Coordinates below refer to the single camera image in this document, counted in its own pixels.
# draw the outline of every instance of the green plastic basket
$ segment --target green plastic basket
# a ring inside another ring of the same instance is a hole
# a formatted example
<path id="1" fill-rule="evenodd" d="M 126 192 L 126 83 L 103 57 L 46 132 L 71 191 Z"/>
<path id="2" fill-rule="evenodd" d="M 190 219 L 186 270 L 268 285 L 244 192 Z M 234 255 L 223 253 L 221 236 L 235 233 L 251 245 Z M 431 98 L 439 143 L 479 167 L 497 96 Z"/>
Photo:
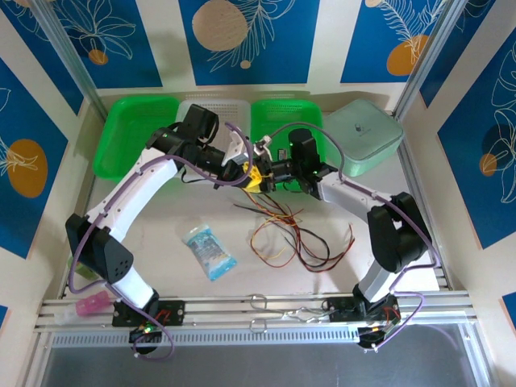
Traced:
<path id="1" fill-rule="evenodd" d="M 135 164 L 154 131 L 176 119 L 179 101 L 166 95 L 138 95 L 110 110 L 94 158 L 95 175 L 120 181 Z"/>
<path id="2" fill-rule="evenodd" d="M 301 121 L 323 127 L 323 114 L 319 106 L 310 101 L 297 99 L 265 99 L 251 105 L 251 141 L 254 143 L 264 135 L 271 135 L 286 123 Z M 274 161 L 290 157 L 289 132 L 303 126 L 285 129 L 274 137 L 269 149 Z M 317 142 L 317 151 L 321 161 L 326 161 L 324 134 L 310 129 Z M 288 190 L 299 190 L 297 182 L 286 186 Z"/>

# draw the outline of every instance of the loose wires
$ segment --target loose wires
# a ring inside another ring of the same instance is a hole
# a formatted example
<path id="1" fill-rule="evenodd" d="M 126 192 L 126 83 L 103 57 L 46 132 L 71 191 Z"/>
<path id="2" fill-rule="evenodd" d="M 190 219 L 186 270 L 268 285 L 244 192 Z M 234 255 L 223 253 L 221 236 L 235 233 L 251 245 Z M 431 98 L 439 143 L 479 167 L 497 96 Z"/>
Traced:
<path id="1" fill-rule="evenodd" d="M 262 214 L 268 216 L 268 218 L 256 228 L 252 234 L 250 240 L 250 246 L 252 251 L 269 267 L 271 268 L 284 268 L 287 264 L 289 264 L 294 257 L 297 257 L 301 264 L 312 273 L 322 273 L 332 270 L 349 252 L 352 245 L 355 243 L 355 237 L 353 235 L 353 230 L 351 225 L 349 226 L 349 239 L 347 242 L 346 248 L 336 256 L 330 256 L 330 248 L 328 247 L 328 243 L 319 235 L 315 234 L 313 231 L 305 229 L 303 227 L 299 227 L 298 221 L 296 219 L 297 215 L 302 212 L 299 210 L 298 212 L 293 212 L 288 205 L 282 205 L 276 202 L 267 194 L 263 194 L 258 196 L 258 199 L 261 201 L 259 203 L 251 194 L 244 191 L 248 196 L 249 200 L 255 205 L 257 208 L 246 207 L 235 204 L 235 206 L 239 208 L 243 208 L 245 210 L 250 210 L 256 212 L 257 214 Z M 286 243 L 293 249 L 293 254 L 290 258 L 282 264 L 272 264 L 270 261 L 278 258 L 285 248 L 283 248 L 278 254 L 275 256 L 264 256 L 255 245 L 256 235 L 266 228 L 269 225 L 274 225 L 283 231 L 285 231 L 291 238 L 284 237 Z M 306 245 L 303 240 L 302 235 L 308 234 L 316 238 L 326 249 L 326 257 L 317 256 L 312 252 L 312 250 Z"/>

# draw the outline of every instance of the red wires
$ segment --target red wires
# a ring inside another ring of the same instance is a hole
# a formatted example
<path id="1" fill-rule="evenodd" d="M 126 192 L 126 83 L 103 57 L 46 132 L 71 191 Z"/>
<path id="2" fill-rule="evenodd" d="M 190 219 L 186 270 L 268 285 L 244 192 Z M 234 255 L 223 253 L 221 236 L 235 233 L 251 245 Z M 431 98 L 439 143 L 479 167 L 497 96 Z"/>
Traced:
<path id="1" fill-rule="evenodd" d="M 328 270 L 332 270 L 345 256 L 346 253 L 351 249 L 353 243 L 355 242 L 355 237 L 353 236 L 353 230 L 351 225 L 349 225 L 349 231 L 350 231 L 350 237 L 349 241 L 347 243 L 346 248 L 343 252 L 340 254 L 337 254 L 336 256 L 330 257 L 330 248 L 328 247 L 327 242 L 321 238 L 320 236 L 316 235 L 313 231 L 307 230 L 305 228 L 299 227 L 298 222 L 296 221 L 296 215 L 298 215 L 302 210 L 299 210 L 298 212 L 293 212 L 288 205 L 281 205 L 278 202 L 276 202 L 274 199 L 269 197 L 267 194 L 260 195 L 258 198 L 264 203 L 260 204 L 255 200 L 255 198 L 250 195 L 248 192 L 244 191 L 246 195 L 248 196 L 249 200 L 258 207 L 257 209 L 246 207 L 246 206 L 240 206 L 236 205 L 239 208 L 244 208 L 246 210 L 250 210 L 253 212 L 256 212 L 258 214 L 263 214 L 269 216 L 265 222 L 263 222 L 252 234 L 250 245 L 253 252 L 268 266 L 271 268 L 284 268 L 287 264 L 289 264 L 292 259 L 297 256 L 299 261 L 302 263 L 302 265 L 312 273 L 322 273 L 327 272 Z M 286 242 L 293 248 L 293 254 L 292 256 L 283 264 L 271 264 L 269 261 L 274 260 L 277 257 L 281 255 L 281 253 L 285 250 L 284 248 L 275 256 L 263 256 L 258 249 L 255 247 L 255 237 L 258 232 L 263 230 L 266 226 L 273 224 L 276 227 L 279 227 L 283 231 L 287 232 L 291 237 L 292 240 L 289 240 L 285 237 Z M 327 250 L 327 256 L 321 257 L 315 255 L 309 248 L 306 246 L 305 242 L 302 239 L 302 234 L 309 234 L 316 239 L 318 239 L 323 246 Z M 310 257 L 310 262 L 303 256 L 307 254 Z"/>
<path id="2" fill-rule="evenodd" d="M 385 318 L 386 318 L 386 323 L 388 324 L 389 323 L 389 320 L 390 320 L 390 317 L 389 317 L 389 311 L 393 311 L 394 315 L 396 317 L 398 317 L 399 319 L 402 319 L 401 315 L 400 315 L 400 312 L 398 312 L 397 310 L 395 310 L 392 306 L 384 306 L 383 307 L 383 310 L 385 312 Z"/>

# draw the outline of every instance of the pink object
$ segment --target pink object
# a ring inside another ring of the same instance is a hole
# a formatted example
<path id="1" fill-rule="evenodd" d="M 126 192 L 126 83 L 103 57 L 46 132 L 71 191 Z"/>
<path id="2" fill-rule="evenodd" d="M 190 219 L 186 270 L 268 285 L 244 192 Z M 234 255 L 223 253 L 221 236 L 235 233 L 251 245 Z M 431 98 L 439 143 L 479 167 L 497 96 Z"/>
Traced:
<path id="1" fill-rule="evenodd" d="M 103 310 L 111 305 L 110 295 L 103 290 L 100 293 L 94 294 L 87 298 L 77 301 L 75 304 L 75 311 L 79 316 L 86 316 Z"/>

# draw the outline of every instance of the orange circle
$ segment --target orange circle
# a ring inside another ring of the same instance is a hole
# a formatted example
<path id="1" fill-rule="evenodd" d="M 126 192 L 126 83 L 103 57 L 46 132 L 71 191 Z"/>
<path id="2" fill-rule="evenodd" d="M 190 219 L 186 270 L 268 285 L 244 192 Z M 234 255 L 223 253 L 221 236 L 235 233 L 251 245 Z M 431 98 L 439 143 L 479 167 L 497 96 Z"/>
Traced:
<path id="1" fill-rule="evenodd" d="M 48 165 L 44 150 L 31 139 L 19 139 L 9 151 L 7 157 L 14 161 L 7 171 L 10 184 L 25 198 L 37 198 L 47 182 Z"/>
<path id="2" fill-rule="evenodd" d="M 242 11 L 227 0 L 205 2 L 192 18 L 192 29 L 200 45 L 211 51 L 232 50 L 249 32 Z"/>
<path id="3" fill-rule="evenodd" d="M 486 153 L 481 157 L 481 172 L 484 176 L 492 176 L 497 171 L 497 158 L 491 153 Z"/>
<path id="4" fill-rule="evenodd" d="M 107 55 L 104 51 L 97 50 L 94 48 L 88 52 L 89 60 L 94 62 L 96 65 L 103 66 L 107 63 Z"/>
<path id="5" fill-rule="evenodd" d="M 389 54 L 389 58 L 387 59 L 387 71 L 396 76 L 404 76 L 412 73 L 427 41 L 427 35 L 417 35 L 410 40 L 400 43 Z"/>
<path id="6" fill-rule="evenodd" d="M 13 0 L 16 4 L 20 5 L 20 6 L 24 6 L 25 8 L 28 8 L 30 7 L 31 5 L 29 4 L 29 1 L 28 0 Z"/>
<path id="7" fill-rule="evenodd" d="M 374 8 L 375 6 L 379 6 L 382 0 L 365 0 L 365 5 L 369 8 Z"/>

